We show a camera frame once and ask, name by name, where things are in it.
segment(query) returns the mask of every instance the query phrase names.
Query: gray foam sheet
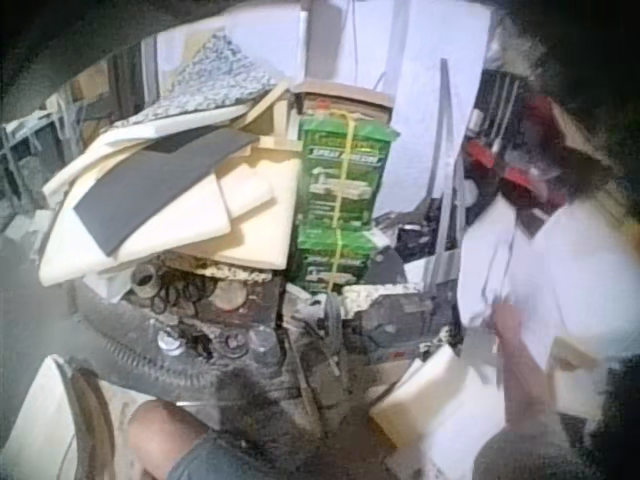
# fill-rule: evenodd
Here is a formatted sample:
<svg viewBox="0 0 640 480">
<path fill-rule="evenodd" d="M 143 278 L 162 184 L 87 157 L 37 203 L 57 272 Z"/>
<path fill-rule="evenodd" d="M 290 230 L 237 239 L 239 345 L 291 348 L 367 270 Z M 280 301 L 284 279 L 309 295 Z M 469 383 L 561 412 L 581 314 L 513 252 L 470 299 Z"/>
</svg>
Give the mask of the gray foam sheet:
<svg viewBox="0 0 640 480">
<path fill-rule="evenodd" d="M 229 128 L 166 137 L 107 172 L 75 211 L 100 249 L 111 255 L 149 218 L 257 138 Z"/>
</svg>

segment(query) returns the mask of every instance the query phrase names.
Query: stack of foam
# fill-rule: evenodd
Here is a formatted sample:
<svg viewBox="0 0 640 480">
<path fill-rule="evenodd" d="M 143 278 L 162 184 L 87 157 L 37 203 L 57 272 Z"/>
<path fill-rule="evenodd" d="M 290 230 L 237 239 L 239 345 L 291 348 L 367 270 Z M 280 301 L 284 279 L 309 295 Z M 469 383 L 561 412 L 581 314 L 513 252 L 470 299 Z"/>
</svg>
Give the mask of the stack of foam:
<svg viewBox="0 0 640 480">
<path fill-rule="evenodd" d="M 70 186 L 41 282 L 117 271 L 173 249 L 284 269 L 300 165 L 298 142 L 285 138 L 286 92 L 283 82 L 253 108 L 178 115 L 99 137 L 43 189 L 54 202 Z M 277 137 L 248 131 L 264 117 L 274 117 Z"/>
</svg>

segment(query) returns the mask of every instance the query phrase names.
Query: yellow strap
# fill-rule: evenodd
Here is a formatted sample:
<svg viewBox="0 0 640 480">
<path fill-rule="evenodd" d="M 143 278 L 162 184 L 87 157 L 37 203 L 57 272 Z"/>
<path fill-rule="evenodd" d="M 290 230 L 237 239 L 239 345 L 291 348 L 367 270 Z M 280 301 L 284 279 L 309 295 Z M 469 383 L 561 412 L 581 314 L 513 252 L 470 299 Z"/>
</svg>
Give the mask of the yellow strap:
<svg viewBox="0 0 640 480">
<path fill-rule="evenodd" d="M 327 287 L 327 292 L 331 292 L 333 290 L 333 285 L 335 283 L 335 275 L 338 273 L 338 265 L 340 264 L 340 257 L 342 256 L 342 231 L 338 228 L 336 229 L 336 254 L 333 256 L 333 263 L 331 265 L 331 275 L 329 275 L 329 286 Z"/>
<path fill-rule="evenodd" d="M 344 146 L 344 153 L 342 154 L 342 168 L 340 169 L 340 188 L 336 198 L 336 204 L 333 209 L 333 219 L 331 220 L 331 228 L 338 228 L 338 220 L 340 220 L 340 208 L 342 207 L 342 188 L 344 181 L 347 179 L 347 172 L 349 171 L 349 160 L 351 160 L 351 148 L 353 146 L 353 133 L 356 129 L 356 122 L 353 116 L 349 112 L 343 110 L 331 110 L 331 113 L 336 115 L 342 115 L 347 119 L 347 142 Z"/>
</svg>

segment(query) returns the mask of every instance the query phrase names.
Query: green cardboard box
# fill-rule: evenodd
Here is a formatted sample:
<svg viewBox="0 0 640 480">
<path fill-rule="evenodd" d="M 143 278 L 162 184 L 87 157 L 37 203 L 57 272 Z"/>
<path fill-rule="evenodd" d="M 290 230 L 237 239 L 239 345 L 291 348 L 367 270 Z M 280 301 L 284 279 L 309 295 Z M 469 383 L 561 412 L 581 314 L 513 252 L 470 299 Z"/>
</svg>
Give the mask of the green cardboard box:
<svg viewBox="0 0 640 480">
<path fill-rule="evenodd" d="M 332 291 L 358 283 L 364 276 L 371 255 L 378 249 L 366 232 L 331 228 L 298 228 L 293 283 L 309 293 L 326 292 L 337 258 Z"/>
<path fill-rule="evenodd" d="M 301 129 L 304 160 L 298 182 L 298 223 L 331 227 L 342 192 L 336 228 L 368 227 L 389 149 L 398 133 L 378 121 L 356 120 L 346 176 L 341 181 L 346 118 L 308 116 L 302 119 Z"/>
</svg>

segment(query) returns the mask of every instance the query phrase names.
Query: leg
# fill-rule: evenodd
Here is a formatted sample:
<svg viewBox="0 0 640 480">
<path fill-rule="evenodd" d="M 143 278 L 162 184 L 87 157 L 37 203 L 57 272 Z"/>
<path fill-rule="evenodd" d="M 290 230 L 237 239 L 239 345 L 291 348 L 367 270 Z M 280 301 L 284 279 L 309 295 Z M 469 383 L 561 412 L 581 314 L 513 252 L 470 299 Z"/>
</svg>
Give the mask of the leg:
<svg viewBox="0 0 640 480">
<path fill-rule="evenodd" d="M 208 432 L 189 412 L 162 400 L 140 405 L 129 421 L 129 445 L 142 466 L 158 480 Z"/>
</svg>

